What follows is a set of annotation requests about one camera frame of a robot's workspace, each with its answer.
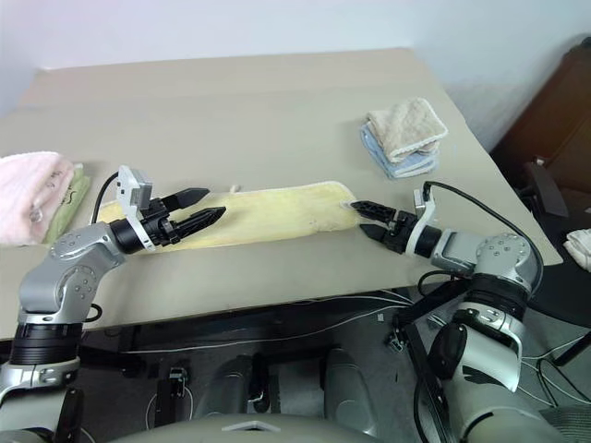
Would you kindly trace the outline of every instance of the beige towel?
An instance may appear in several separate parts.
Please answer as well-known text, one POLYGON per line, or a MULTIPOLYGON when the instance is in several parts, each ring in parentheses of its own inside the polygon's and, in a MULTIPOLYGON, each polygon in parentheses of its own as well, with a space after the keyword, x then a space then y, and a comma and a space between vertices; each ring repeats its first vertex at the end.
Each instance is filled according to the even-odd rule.
POLYGON ((368 126, 386 158, 397 163, 419 151, 429 154, 447 136, 447 127, 420 97, 406 99, 382 111, 368 113, 368 126))
MULTIPOLYGON (((159 247, 157 251, 270 242, 353 228, 359 224, 359 216, 343 203, 355 200, 351 191, 338 182, 252 192, 212 193, 197 205, 173 212, 171 220, 183 220, 205 208, 226 206, 222 218, 180 243, 159 247)), ((103 222, 121 218, 123 212, 116 202, 105 205, 99 212, 99 220, 103 222)))

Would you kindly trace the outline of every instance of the white wall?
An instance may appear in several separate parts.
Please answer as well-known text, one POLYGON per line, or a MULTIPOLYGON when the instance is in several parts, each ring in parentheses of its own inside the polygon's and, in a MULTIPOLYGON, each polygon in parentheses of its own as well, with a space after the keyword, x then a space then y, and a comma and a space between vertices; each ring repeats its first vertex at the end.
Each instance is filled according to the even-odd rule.
POLYGON ((487 149, 591 33, 588 0, 0 1, 5 102, 34 66, 410 46, 487 149))

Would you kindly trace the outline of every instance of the yellow towel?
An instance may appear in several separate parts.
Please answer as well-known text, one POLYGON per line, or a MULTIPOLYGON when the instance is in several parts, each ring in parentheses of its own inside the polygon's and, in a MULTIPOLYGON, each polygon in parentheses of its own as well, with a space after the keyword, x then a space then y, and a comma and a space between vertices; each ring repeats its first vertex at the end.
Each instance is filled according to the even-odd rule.
MULTIPOLYGON (((251 192, 212 193, 190 208, 173 212, 170 220, 181 221, 198 210, 226 206, 222 218, 180 243, 158 248, 157 251, 272 242, 353 228, 359 224, 359 216, 344 203, 355 200, 351 191, 338 182, 251 192)), ((121 218, 123 212, 116 202, 108 203, 99 212, 99 220, 103 222, 121 218)))

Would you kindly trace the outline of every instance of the pink towel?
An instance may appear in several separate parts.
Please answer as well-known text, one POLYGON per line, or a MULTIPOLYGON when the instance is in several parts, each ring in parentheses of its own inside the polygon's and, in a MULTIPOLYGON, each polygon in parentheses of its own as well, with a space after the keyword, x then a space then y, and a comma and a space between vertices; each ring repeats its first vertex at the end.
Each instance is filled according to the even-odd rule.
POLYGON ((39 244, 73 174, 72 162, 57 152, 0 158, 0 244, 39 244))

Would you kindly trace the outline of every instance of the blue towel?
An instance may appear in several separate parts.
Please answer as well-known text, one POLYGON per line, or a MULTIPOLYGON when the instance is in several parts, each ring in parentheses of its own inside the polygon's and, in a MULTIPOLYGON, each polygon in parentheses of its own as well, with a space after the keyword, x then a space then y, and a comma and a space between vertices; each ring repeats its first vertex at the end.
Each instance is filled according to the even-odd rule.
POLYGON ((386 158, 380 144, 371 133, 368 124, 361 126, 361 141, 369 151, 373 160, 380 166, 391 180, 394 178, 412 177, 428 173, 439 165, 438 153, 422 154, 413 152, 400 163, 392 163, 386 158))

